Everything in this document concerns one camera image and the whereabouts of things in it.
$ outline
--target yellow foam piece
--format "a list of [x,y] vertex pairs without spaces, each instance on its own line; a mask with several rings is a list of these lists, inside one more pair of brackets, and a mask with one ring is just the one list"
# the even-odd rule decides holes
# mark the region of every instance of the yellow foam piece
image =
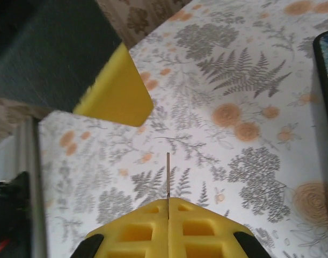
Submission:
[[152,109],[153,102],[128,49],[122,43],[73,113],[125,125],[141,126]]
[[180,198],[156,200],[87,235],[102,234],[94,258],[247,258],[245,226]]
[[95,258],[167,258],[167,200],[156,200],[87,235],[102,234]]

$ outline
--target wire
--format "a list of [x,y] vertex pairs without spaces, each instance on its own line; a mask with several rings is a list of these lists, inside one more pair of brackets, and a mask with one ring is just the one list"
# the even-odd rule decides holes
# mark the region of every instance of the wire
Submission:
[[10,242],[10,239],[6,239],[0,243],[0,253],[5,248],[5,246],[7,246],[9,244],[9,242]]

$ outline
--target floral patterned surface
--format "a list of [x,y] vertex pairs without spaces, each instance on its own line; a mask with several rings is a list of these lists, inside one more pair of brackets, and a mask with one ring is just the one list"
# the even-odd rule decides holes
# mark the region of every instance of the floral patterned surface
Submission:
[[142,127],[47,117],[50,256],[164,198],[170,152],[173,196],[247,225],[272,257],[328,258],[328,125],[311,46],[326,30],[328,1],[194,0],[132,49],[155,102]]

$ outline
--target black rubber corner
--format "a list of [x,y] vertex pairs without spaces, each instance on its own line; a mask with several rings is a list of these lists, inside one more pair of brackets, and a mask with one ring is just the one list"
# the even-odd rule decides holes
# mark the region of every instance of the black rubber corner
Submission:
[[99,246],[104,240],[102,234],[96,234],[80,242],[71,258],[94,258]]
[[271,258],[254,236],[248,235],[245,232],[235,232],[233,235],[238,240],[248,258]]

